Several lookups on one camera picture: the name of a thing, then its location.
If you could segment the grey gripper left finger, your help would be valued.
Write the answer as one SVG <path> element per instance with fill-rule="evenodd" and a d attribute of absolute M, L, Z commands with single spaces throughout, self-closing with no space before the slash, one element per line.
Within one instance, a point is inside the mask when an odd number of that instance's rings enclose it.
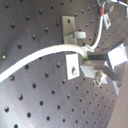
<path fill-rule="evenodd" d="M 97 87 L 105 82 L 106 76 L 113 81 L 122 80 L 122 74 L 114 72 L 104 61 L 83 61 L 80 68 L 87 78 L 93 78 L 93 83 Z"/>

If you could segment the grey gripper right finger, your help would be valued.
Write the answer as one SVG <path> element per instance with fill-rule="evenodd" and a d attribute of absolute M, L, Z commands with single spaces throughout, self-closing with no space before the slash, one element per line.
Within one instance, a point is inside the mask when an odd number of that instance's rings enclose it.
<path fill-rule="evenodd" d="M 97 51 L 97 52 L 88 52 L 88 59 L 89 60 L 108 60 L 108 52 L 106 50 Z"/>

